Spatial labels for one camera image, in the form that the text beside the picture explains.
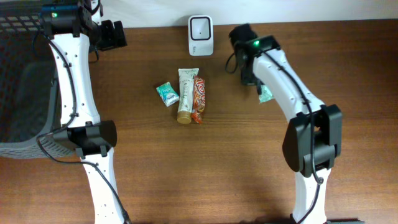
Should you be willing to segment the small teal tissue packet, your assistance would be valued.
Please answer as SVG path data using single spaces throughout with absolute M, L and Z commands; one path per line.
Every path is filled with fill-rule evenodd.
M 177 92 L 172 88 L 169 82 L 162 84 L 156 88 L 157 93 L 161 97 L 162 101 L 169 107 L 170 105 L 179 101 L 180 97 Z

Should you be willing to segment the white cream tube gold cap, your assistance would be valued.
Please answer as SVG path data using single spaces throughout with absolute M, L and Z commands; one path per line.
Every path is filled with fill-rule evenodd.
M 193 83 L 198 72 L 199 68 L 180 68 L 178 70 L 180 99 L 177 121 L 181 124 L 190 124 L 192 121 Z

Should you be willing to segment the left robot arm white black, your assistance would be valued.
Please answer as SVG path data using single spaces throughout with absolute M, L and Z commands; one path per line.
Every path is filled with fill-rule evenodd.
M 117 191 L 114 121 L 103 121 L 91 87 L 89 54 L 127 45 L 121 21 L 103 21 L 100 1 L 47 1 L 39 22 L 55 60 L 60 87 L 61 127 L 41 134 L 72 150 L 90 185 L 95 223 L 130 223 Z

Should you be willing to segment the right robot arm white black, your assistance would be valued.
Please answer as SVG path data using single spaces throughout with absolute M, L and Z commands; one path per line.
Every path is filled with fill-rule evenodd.
M 301 81 L 275 37 L 259 37 L 249 24 L 235 27 L 229 40 L 243 85 L 258 94 L 268 87 L 288 122 L 284 159 L 295 175 L 292 223 L 327 223 L 326 183 L 341 154 L 343 113 L 326 105 Z

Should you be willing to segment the red orange snack bar wrapper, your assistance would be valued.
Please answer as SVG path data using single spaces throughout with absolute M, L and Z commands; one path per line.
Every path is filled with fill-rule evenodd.
M 195 76 L 193 82 L 193 108 L 191 117 L 198 124 L 202 124 L 202 115 L 205 110 L 205 81 L 204 79 Z

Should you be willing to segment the teal snack packet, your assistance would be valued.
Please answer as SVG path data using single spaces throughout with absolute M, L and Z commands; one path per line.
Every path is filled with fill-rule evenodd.
M 261 85 L 259 87 L 259 102 L 265 103 L 267 101 L 273 100 L 274 96 L 267 85 Z

